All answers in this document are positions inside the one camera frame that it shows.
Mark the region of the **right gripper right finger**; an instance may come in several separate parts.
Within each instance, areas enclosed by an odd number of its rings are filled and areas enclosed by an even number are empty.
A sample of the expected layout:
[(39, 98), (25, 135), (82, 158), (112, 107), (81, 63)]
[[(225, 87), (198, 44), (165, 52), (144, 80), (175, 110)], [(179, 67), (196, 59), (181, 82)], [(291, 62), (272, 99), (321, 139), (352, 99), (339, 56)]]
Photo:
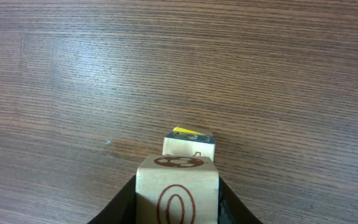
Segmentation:
[(219, 178), (218, 224), (263, 224)]

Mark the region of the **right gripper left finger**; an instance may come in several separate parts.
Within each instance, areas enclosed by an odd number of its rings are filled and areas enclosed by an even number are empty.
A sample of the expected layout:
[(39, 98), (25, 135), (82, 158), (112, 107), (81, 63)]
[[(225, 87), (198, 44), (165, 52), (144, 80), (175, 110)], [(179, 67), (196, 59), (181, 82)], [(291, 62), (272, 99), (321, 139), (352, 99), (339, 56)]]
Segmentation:
[(135, 224), (135, 181), (134, 175), (88, 224)]

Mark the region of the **wooden block with O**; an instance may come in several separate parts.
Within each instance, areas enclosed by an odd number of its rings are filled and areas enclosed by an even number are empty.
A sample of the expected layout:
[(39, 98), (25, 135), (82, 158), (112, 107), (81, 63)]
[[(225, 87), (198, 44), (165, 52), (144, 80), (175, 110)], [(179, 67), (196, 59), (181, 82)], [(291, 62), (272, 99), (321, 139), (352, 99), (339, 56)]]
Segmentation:
[(135, 180), (136, 223), (218, 222), (219, 173), (208, 157), (151, 155)]

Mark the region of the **plain wooden block blue edge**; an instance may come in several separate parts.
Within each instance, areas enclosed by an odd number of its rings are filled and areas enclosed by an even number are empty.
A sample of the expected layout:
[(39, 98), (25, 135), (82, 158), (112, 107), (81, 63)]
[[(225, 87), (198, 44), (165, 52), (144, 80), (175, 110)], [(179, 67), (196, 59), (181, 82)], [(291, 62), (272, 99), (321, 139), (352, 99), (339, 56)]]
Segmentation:
[(163, 140), (163, 155), (208, 157), (212, 161), (215, 155), (213, 135), (172, 131)]

